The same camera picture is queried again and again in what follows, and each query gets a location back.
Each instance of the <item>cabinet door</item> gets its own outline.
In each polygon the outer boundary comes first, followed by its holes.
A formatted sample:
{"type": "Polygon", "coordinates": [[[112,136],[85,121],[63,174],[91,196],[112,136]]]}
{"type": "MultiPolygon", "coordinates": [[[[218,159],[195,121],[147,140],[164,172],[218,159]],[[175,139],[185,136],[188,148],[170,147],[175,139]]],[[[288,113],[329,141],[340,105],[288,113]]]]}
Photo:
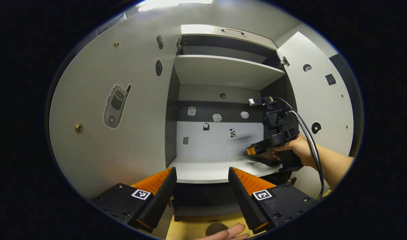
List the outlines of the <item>cabinet door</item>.
{"type": "Polygon", "coordinates": [[[58,82],[49,116],[52,149],[66,179],[86,198],[165,169],[165,105],[181,37],[176,11],[151,9],[111,27],[80,51],[58,82]],[[114,105],[108,104],[112,92],[121,99],[114,105]],[[121,116],[115,128],[104,118],[111,106],[121,116]]]}
{"type": "MultiPolygon", "coordinates": [[[[353,137],[352,105],[336,67],[321,49],[300,32],[287,40],[277,54],[281,60],[285,57],[289,63],[284,67],[291,81],[298,113],[310,131],[314,123],[320,124],[320,130],[316,134],[311,133],[315,142],[349,155],[353,137]]],[[[317,173],[312,170],[304,167],[294,174],[298,176],[298,188],[308,181],[308,186],[301,190],[317,196],[320,182],[317,173]]]]}

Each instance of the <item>sticker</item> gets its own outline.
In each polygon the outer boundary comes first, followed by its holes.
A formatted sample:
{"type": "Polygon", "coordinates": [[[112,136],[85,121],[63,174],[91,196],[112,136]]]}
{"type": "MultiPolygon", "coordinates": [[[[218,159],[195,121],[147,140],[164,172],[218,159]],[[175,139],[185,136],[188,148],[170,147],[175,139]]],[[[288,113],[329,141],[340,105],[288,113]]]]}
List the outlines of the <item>sticker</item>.
{"type": "Polygon", "coordinates": [[[241,112],[241,117],[247,119],[250,115],[248,114],[247,111],[241,112]]]}
{"type": "Polygon", "coordinates": [[[210,130],[210,125],[208,123],[204,123],[203,127],[202,127],[202,130],[209,131],[210,130]]]}
{"type": "Polygon", "coordinates": [[[188,145],[188,137],[182,138],[182,144],[188,145]]]}
{"type": "Polygon", "coordinates": [[[267,190],[255,192],[255,193],[253,193],[253,195],[259,201],[263,200],[263,199],[266,199],[266,198],[269,198],[269,197],[272,197],[272,195],[270,195],[270,193],[267,190]]]}
{"type": "Polygon", "coordinates": [[[214,114],[213,119],[214,119],[214,122],[221,122],[222,116],[220,114],[214,114]]]}
{"type": "Polygon", "coordinates": [[[150,196],[150,193],[144,190],[137,189],[133,194],[131,194],[131,196],[141,200],[146,200],[150,196]]]}
{"type": "Polygon", "coordinates": [[[103,124],[110,129],[118,129],[121,123],[131,84],[125,90],[121,85],[115,84],[109,92],[103,110],[103,124]]]}
{"type": "Polygon", "coordinates": [[[189,107],[187,111],[187,115],[194,116],[196,113],[196,108],[195,107],[189,107]]]}
{"type": "Polygon", "coordinates": [[[235,128],[230,129],[231,131],[231,138],[236,137],[235,128]]]}

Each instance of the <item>forearm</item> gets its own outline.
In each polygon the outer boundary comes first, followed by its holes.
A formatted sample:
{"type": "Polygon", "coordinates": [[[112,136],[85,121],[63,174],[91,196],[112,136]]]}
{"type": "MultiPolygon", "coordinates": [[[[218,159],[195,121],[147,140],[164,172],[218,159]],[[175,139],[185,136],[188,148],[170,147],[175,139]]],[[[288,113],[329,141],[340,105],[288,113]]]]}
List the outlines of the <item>forearm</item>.
{"type": "Polygon", "coordinates": [[[319,144],[316,144],[316,147],[318,148],[319,157],[321,159],[324,179],[328,185],[334,189],[352,165],[353,158],[334,152],[319,144]]]}

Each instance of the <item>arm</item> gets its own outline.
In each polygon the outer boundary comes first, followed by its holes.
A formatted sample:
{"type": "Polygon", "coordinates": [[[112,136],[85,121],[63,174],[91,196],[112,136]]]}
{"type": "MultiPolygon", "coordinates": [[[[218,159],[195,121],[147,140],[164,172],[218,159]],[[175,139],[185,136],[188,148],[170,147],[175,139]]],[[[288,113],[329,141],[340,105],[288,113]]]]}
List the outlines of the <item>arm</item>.
{"type": "MultiPolygon", "coordinates": [[[[352,165],[353,158],[316,144],[319,157],[321,158],[322,170],[324,171],[324,179],[328,185],[335,189],[338,183],[346,174],[349,167],[352,165]]],[[[291,150],[300,157],[301,163],[304,166],[313,167],[316,170],[315,161],[309,149],[309,144],[304,135],[298,135],[295,140],[289,141],[281,146],[274,147],[272,150],[273,157],[280,160],[279,151],[291,150]]]]}

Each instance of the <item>white sticker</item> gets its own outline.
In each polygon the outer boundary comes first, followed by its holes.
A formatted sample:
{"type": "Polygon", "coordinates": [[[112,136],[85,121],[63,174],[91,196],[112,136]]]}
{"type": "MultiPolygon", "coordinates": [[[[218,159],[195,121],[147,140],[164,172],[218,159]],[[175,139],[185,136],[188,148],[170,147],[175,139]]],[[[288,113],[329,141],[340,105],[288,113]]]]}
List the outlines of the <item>white sticker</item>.
{"type": "Polygon", "coordinates": [[[195,107],[189,107],[187,111],[187,115],[194,116],[196,113],[196,108],[195,107]]]}
{"type": "Polygon", "coordinates": [[[138,199],[146,200],[147,197],[150,196],[150,193],[147,191],[144,191],[144,190],[137,189],[133,194],[131,194],[131,196],[138,198],[138,199]]]}
{"type": "Polygon", "coordinates": [[[263,199],[266,199],[266,198],[269,198],[269,197],[272,197],[272,195],[270,195],[270,193],[267,190],[262,190],[262,191],[255,192],[255,193],[253,193],[253,195],[259,201],[263,200],[263,199]]]}
{"type": "Polygon", "coordinates": [[[214,122],[221,122],[222,116],[220,114],[214,114],[213,119],[214,119],[214,122]]]}
{"type": "Polygon", "coordinates": [[[247,111],[241,112],[241,117],[247,119],[250,115],[248,114],[247,111]]]}

